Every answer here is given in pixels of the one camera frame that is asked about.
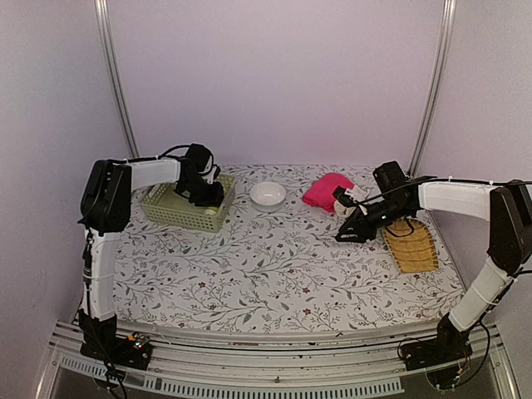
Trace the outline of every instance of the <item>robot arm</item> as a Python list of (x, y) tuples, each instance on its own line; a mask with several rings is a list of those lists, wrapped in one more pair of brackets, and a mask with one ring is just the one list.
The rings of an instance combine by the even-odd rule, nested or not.
[(462, 300), (438, 323), (431, 346), (418, 342), (401, 347), (406, 368), (429, 367), (462, 358), (470, 352), (469, 331), (508, 291), (521, 265), (532, 254), (532, 201), (518, 180), (504, 185), (424, 176), (408, 180), (399, 164), (389, 162), (373, 173), (383, 200), (366, 204), (349, 198), (345, 189), (334, 195), (344, 206), (357, 206), (336, 239), (364, 243), (395, 219), (416, 216), (419, 209), (443, 210), (490, 222), (488, 258)]
[(219, 206), (224, 189), (214, 179), (219, 167), (202, 145), (188, 148), (185, 157), (164, 155), (140, 160), (98, 160), (92, 169), (81, 200), (80, 223), (85, 225), (83, 251), (84, 290), (80, 327), (84, 332), (81, 353), (111, 365), (146, 369), (151, 348), (147, 338), (116, 337), (113, 300), (116, 250), (121, 232), (131, 216), (131, 193), (152, 185), (177, 182), (178, 195), (189, 193), (189, 202)]

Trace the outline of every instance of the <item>yellow basket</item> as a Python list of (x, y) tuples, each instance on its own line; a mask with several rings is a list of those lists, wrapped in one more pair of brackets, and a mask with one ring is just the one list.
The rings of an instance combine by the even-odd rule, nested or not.
[(224, 187), (225, 196), (216, 214), (204, 214), (207, 208), (194, 206), (177, 195), (174, 192), (175, 183), (151, 187), (140, 200), (140, 207), (148, 220), (216, 233), (233, 203), (236, 178), (220, 175), (217, 181)]

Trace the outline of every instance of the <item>yellow woven tray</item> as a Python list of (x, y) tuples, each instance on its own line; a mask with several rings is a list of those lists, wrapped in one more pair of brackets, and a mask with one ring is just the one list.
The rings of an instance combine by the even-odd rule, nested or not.
[(429, 229), (419, 220), (409, 219), (412, 232), (404, 218), (396, 220), (388, 230), (383, 229), (384, 239), (402, 273), (430, 272), (438, 269), (438, 255)]

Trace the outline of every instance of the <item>pink cloth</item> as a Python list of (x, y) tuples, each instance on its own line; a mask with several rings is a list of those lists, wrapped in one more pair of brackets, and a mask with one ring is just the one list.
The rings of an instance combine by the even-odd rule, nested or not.
[(334, 212), (334, 190), (338, 187), (352, 189), (355, 185), (339, 173), (327, 173), (304, 194), (303, 202), (310, 206), (321, 206), (327, 212)]

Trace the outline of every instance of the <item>metal pole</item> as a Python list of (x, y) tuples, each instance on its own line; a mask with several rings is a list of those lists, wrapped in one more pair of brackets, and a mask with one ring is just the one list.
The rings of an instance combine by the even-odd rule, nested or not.
[(118, 107), (122, 130), (124, 131), (124, 138), (126, 139), (130, 156), (132, 158), (139, 158), (140, 153), (131, 127), (131, 120), (127, 111), (126, 99), (122, 90), (120, 74), (116, 63), (115, 47), (111, 35), (111, 23), (109, 21), (109, 12), (107, 11), (107, 0), (95, 0), (94, 5), (96, 7), (96, 19), (100, 30), (101, 46), (103, 48), (104, 58), (106, 59), (107, 71), (111, 79), (111, 87), (115, 95), (116, 106)]
[(447, 54), (451, 44), (452, 24), (455, 19), (456, 0), (445, 0), (443, 7), (443, 17), (441, 19), (440, 39), (436, 53), (436, 63), (432, 73), (431, 89), (426, 101), (421, 128), (417, 137), (416, 147), (412, 155), (408, 174), (412, 177), (417, 175), (423, 152), (425, 151), (426, 142), (431, 131), (432, 120), (436, 112), (436, 103), (440, 92), (440, 84), (443, 77), (443, 71), (446, 66)]

